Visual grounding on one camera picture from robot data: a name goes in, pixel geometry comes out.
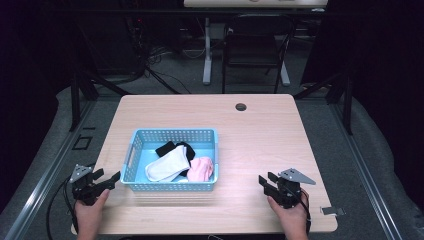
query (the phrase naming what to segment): table leg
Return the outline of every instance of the table leg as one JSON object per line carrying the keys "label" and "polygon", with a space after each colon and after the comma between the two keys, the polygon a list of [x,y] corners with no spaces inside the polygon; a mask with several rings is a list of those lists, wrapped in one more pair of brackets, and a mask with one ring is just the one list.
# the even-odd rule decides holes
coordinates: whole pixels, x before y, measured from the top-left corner
{"label": "table leg", "polygon": [[205,19],[205,67],[203,69],[203,84],[211,84],[211,68],[212,68],[212,58],[211,58],[211,38],[210,38],[210,23],[209,18]]}
{"label": "table leg", "polygon": [[283,62],[283,67],[281,68],[281,80],[284,87],[290,86],[289,74],[287,73],[286,64]]}

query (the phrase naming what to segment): gray carpet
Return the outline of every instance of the gray carpet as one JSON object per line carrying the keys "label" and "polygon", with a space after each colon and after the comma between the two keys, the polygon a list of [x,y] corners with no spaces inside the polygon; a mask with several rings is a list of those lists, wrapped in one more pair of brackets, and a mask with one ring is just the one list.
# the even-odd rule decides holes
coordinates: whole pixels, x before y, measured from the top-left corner
{"label": "gray carpet", "polygon": [[[305,41],[294,40],[287,52],[286,65],[292,82],[290,87],[280,87],[279,93],[296,94],[302,90],[300,79],[305,66],[311,44]],[[151,68],[161,73],[172,75],[163,78],[175,89],[183,94],[219,94],[220,84],[220,50],[213,52],[212,83],[209,86],[202,84],[203,56],[189,58],[184,54],[164,54],[161,61]],[[246,76],[254,78],[274,78],[275,72],[268,76]],[[152,76],[119,85],[134,94],[172,94],[157,82]],[[89,164],[95,162],[112,121],[119,97],[103,86],[97,86],[101,97],[95,103],[87,103],[82,98],[82,106],[91,106],[88,117],[83,119],[80,131],[76,134],[81,137],[90,137],[91,143],[86,150],[66,151],[64,163],[55,178],[49,194],[39,209],[36,209],[34,219],[24,234],[24,239],[47,239],[45,215],[47,205],[53,193],[61,182],[72,172],[76,163]],[[332,233],[311,233],[311,239],[387,239],[384,229],[376,215],[372,202],[368,197],[363,182],[354,163],[353,154],[344,137],[343,131],[334,115],[331,106],[323,100],[325,90],[318,91],[305,100],[296,101],[306,133],[312,146],[318,167],[321,171],[324,184],[327,188],[333,206],[342,207],[346,215],[340,216],[338,229]],[[46,168],[57,157],[66,139],[71,126],[70,89],[58,94],[60,108],[50,132],[46,136],[33,164],[23,179],[21,186],[15,193],[12,201],[0,216],[0,238],[5,239],[9,229],[25,206],[33,189],[43,176]],[[354,101],[352,112],[353,138],[357,143],[364,161],[366,162],[378,189],[380,190],[394,222],[403,239],[424,239],[422,214],[403,192],[402,186],[393,173],[393,157],[381,132],[370,119],[361,105]],[[62,193],[59,192],[51,209],[51,232],[54,239],[75,239],[70,232],[71,218],[67,213]],[[119,239],[123,236],[99,236],[99,239]],[[252,239],[248,236],[221,236],[224,239]],[[140,239],[158,239],[149,236]]]}

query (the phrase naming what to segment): desk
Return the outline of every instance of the desk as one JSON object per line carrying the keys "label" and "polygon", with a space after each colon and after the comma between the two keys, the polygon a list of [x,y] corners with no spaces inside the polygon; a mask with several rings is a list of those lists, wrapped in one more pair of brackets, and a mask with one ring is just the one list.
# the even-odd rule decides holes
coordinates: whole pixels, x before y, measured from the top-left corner
{"label": "desk", "polygon": [[[235,105],[243,103],[245,111]],[[316,181],[310,195],[312,232],[337,228],[295,102],[290,95],[138,95],[118,106],[96,168],[121,170],[137,128],[215,128],[219,178],[212,192],[133,192],[118,182],[103,211],[101,234],[280,233],[258,175],[295,168]]]}
{"label": "desk", "polygon": [[[328,0],[184,0],[188,8],[325,8]],[[205,21],[205,67],[203,70],[203,84],[209,85],[211,79],[212,58],[210,51],[210,23]],[[281,69],[283,86],[290,86],[286,64]]]}

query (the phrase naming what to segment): basket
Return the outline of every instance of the basket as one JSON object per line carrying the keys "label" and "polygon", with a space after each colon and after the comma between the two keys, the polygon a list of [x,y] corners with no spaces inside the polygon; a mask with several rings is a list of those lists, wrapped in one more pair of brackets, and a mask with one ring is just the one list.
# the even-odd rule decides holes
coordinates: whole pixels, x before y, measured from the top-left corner
{"label": "basket", "polygon": [[[169,141],[186,142],[196,152],[196,157],[210,157],[214,171],[207,182],[151,182],[145,167],[159,156],[156,149]],[[218,179],[218,135],[215,129],[158,129],[140,128],[134,131],[122,166],[121,182],[133,191],[212,191]]]}

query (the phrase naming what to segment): cable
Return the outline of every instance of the cable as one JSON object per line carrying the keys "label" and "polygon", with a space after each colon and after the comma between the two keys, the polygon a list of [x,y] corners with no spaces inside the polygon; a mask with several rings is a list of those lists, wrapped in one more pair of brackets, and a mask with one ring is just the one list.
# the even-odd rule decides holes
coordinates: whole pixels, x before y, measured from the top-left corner
{"label": "cable", "polygon": [[[187,53],[187,52],[194,52],[194,51],[202,51],[202,52],[199,55],[197,55],[197,56],[190,56]],[[192,49],[192,50],[183,50],[183,53],[184,53],[184,55],[186,57],[191,58],[191,59],[195,59],[195,58],[201,57],[203,55],[203,53],[205,53],[205,51],[206,51],[206,48],[203,48],[203,49],[199,49],[199,50],[194,50],[194,49]]]}
{"label": "cable", "polygon": [[146,64],[148,66],[160,63],[162,61],[162,54],[167,53],[165,47],[156,47],[157,49],[152,49],[152,51],[149,54],[149,57],[146,60]]}
{"label": "cable", "polygon": [[53,194],[53,197],[50,199],[49,205],[47,207],[47,213],[46,213],[46,228],[47,228],[47,236],[49,237],[50,240],[52,240],[52,234],[50,232],[50,210],[52,208],[53,205],[53,201],[57,195],[57,193],[59,192],[59,190],[63,187],[63,185],[67,182],[67,179],[69,179],[71,177],[71,175],[69,175],[69,177],[67,177],[65,179],[65,181],[63,181],[59,187],[57,188],[56,192]]}
{"label": "cable", "polygon": [[152,69],[150,69],[149,67],[146,67],[146,71],[148,71],[150,73],[150,75],[152,75],[159,83],[161,83],[163,86],[165,86],[168,90],[170,90],[171,92],[175,93],[175,94],[181,94],[180,92],[178,92],[177,90],[175,90],[174,88],[172,88],[168,83],[165,82],[165,80],[163,80],[155,71],[153,71]]}
{"label": "cable", "polygon": [[69,201],[69,198],[68,198],[68,192],[66,190],[67,189],[66,185],[68,184],[68,182],[69,182],[69,179],[66,180],[66,184],[63,187],[63,192],[62,193],[63,193],[63,197],[65,199],[65,204],[68,207],[68,211],[69,211],[69,213],[72,216],[72,223],[74,224],[75,231],[78,233],[78,230],[79,229],[78,229],[77,216],[75,215],[75,205],[74,205],[74,207],[72,207],[71,202]]}
{"label": "cable", "polygon": [[165,74],[165,73],[161,73],[161,72],[158,72],[158,71],[154,71],[155,73],[157,73],[157,74],[160,74],[160,75],[164,75],[164,76],[167,76],[167,77],[170,77],[170,78],[173,78],[173,79],[175,79],[175,80],[177,80],[180,84],[181,84],[181,86],[183,86],[183,88],[188,92],[188,93],[190,93],[191,94],[191,92],[190,92],[190,90],[188,90],[187,88],[186,88],[186,86],[181,82],[181,80],[179,80],[178,78],[176,78],[176,77],[173,77],[173,76],[170,76],[170,75],[167,75],[167,74]]}
{"label": "cable", "polygon": [[209,236],[208,236],[208,240],[209,240],[211,237],[216,238],[216,239],[218,239],[218,240],[224,240],[224,239],[222,239],[222,238],[220,238],[220,237],[217,237],[217,236],[215,236],[215,235],[209,235]]}
{"label": "cable", "polygon": [[[303,208],[305,209],[305,211],[306,211],[306,233],[309,234],[309,230],[311,228],[311,214],[309,212],[309,207],[307,207],[305,205],[305,203],[302,201],[302,198],[299,199],[299,197],[296,194],[294,194],[288,187],[286,187],[284,185],[281,185],[281,186],[284,187],[292,196],[294,196],[296,198],[296,200],[300,204],[302,204]],[[302,193],[305,194],[306,200],[307,200],[307,204],[309,206],[309,197],[308,197],[308,195],[306,195],[306,193],[304,191],[302,191],[302,190],[300,190],[300,193],[301,194]]]}

